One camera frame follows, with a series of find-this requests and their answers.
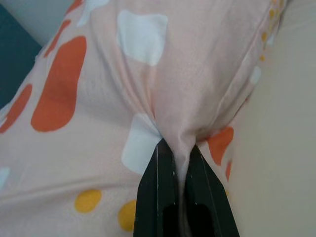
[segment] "white blob pattern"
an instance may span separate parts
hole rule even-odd
[[[3,189],[6,180],[8,179],[10,174],[9,167],[0,168],[0,190]]]
[[[6,104],[2,109],[0,109],[0,127],[5,123],[6,115],[8,114],[9,110],[10,103]]]
[[[272,34],[267,41],[267,45],[272,46],[274,44],[274,41],[275,41],[275,36],[274,34]]]
[[[261,69],[258,66],[256,66],[250,76],[250,82],[255,85],[260,80],[260,77],[261,77]]]
[[[127,56],[155,66],[163,53],[167,23],[165,15],[123,10],[118,15],[118,44]]]
[[[122,163],[131,171],[144,174],[155,146],[161,139],[161,135],[148,115],[136,114],[123,149]]]

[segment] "white bed sheet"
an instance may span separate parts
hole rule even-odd
[[[242,237],[316,236],[316,0],[293,0],[236,141]]]

